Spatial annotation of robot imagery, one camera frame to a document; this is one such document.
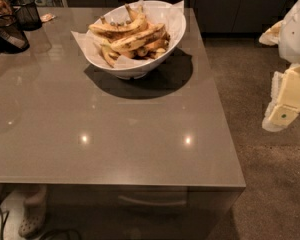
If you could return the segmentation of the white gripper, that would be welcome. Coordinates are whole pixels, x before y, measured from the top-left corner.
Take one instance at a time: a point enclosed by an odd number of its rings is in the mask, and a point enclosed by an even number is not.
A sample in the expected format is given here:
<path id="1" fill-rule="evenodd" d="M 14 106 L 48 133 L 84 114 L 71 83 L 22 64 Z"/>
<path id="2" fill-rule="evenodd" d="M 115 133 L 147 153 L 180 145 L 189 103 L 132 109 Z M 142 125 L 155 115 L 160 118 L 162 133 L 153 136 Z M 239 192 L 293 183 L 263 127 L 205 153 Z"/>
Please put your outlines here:
<path id="1" fill-rule="evenodd" d="M 300 0 L 259 38 L 263 45 L 278 45 L 279 55 L 292 64 L 284 73 L 275 72 L 262 128 L 278 132 L 287 128 L 300 113 Z"/>

